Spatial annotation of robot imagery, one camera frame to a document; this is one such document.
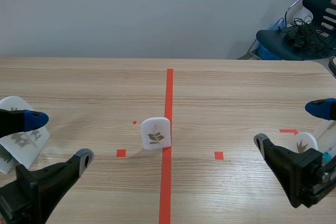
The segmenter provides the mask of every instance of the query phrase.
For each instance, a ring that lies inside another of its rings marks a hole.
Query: small red square
[[[117,157],[126,157],[126,150],[117,150]]]
[[[215,159],[224,160],[224,153],[223,152],[215,152]]]

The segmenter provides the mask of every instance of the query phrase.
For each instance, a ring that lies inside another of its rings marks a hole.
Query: chair backrest
[[[336,0],[303,0],[302,3],[313,13],[314,27],[331,36],[333,39],[331,45],[334,45],[336,42]]]

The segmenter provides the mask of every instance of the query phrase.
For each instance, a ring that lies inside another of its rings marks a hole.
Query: wood grain
[[[288,145],[312,132],[310,100],[336,96],[315,62],[175,59],[0,58],[1,98],[18,95],[50,116],[50,140],[32,170],[80,148],[96,159],[48,223],[158,223],[161,151],[142,149],[139,124],[164,115],[174,69],[172,223],[334,223],[335,193],[293,209],[253,144],[266,133]],[[117,149],[126,158],[116,158]],[[214,159],[223,151],[223,161]],[[15,178],[0,175],[5,185]]]

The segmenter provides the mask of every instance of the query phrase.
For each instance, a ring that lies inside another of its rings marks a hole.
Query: screw
[[[323,173],[321,182],[324,184],[324,183],[328,182],[329,179],[330,179],[330,174],[329,173]]]

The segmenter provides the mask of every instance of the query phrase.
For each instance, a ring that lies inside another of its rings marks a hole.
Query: leaf print
[[[37,145],[29,138],[26,132],[14,133],[10,138],[14,139],[15,143],[20,147],[25,147],[27,144],[32,144],[38,148]]]
[[[298,145],[298,143],[296,143],[296,146],[298,148],[298,152],[303,153],[303,152],[305,152],[305,149],[307,148],[308,144],[302,146],[302,139],[301,139],[300,145]]]
[[[34,139],[35,141],[37,141],[41,136],[42,136],[42,135],[40,134],[40,132],[39,132],[38,130],[33,130],[33,131],[31,132],[30,139],[32,139],[32,137],[33,137],[33,139]]]
[[[0,145],[0,158],[2,158],[6,163],[9,163],[13,158],[2,145]]]
[[[148,134],[148,137],[150,138],[150,140],[153,140],[153,141],[156,141],[156,142],[150,142],[150,144],[159,144],[160,140],[163,140],[164,139],[164,136],[161,135],[160,132],[156,133],[155,135],[154,134]]]

